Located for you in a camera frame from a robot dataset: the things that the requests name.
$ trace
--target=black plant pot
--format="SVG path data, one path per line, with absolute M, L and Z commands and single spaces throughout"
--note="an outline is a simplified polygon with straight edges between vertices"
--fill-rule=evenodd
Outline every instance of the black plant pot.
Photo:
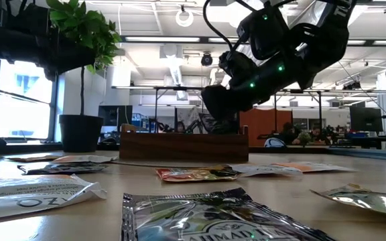
M 94 152 L 104 119 L 96 116 L 62 114 L 59 116 L 64 152 Z

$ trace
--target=computer monitor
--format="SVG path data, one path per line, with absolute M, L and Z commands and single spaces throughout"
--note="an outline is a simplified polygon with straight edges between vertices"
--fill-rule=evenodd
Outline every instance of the computer monitor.
M 350 107 L 351 129 L 354 131 L 381 132 L 381 110 L 378 108 Z
M 99 106 L 98 115 L 104 118 L 104 127 L 120 127 L 122 124 L 132 124 L 132 110 L 129 106 Z

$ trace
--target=security camera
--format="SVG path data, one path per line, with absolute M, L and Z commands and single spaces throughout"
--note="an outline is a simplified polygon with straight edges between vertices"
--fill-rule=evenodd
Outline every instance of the security camera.
M 200 61 L 202 66 L 210 66 L 212 64 L 212 57 L 210 53 L 205 53 Z

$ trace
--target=table surface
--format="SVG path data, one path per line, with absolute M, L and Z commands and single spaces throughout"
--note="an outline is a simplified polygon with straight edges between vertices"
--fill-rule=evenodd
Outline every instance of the table surface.
M 117 152 L 101 151 L 113 156 Z M 359 170 L 356 173 L 307 173 L 301 177 L 259 176 L 236 181 L 165 183 L 153 167 L 111 165 L 102 173 L 78 175 L 99 182 L 108 199 L 15 217 L 0 218 L 0 240 L 114 240 L 120 239 L 123 193 L 176 195 L 242 187 L 256 201 L 337 240 L 386 240 L 386 215 L 332 202 L 309 191 L 325 191 L 356 183 L 386 192 L 386 161 L 336 155 L 250 154 L 250 163 L 311 161 Z M 0 171 L 20 171 L 19 163 L 0 160 Z

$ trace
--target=wooden box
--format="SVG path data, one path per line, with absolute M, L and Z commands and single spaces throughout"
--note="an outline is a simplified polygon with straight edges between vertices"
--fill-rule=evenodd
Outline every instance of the wooden box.
M 248 161 L 248 135 L 121 133 L 121 159 Z

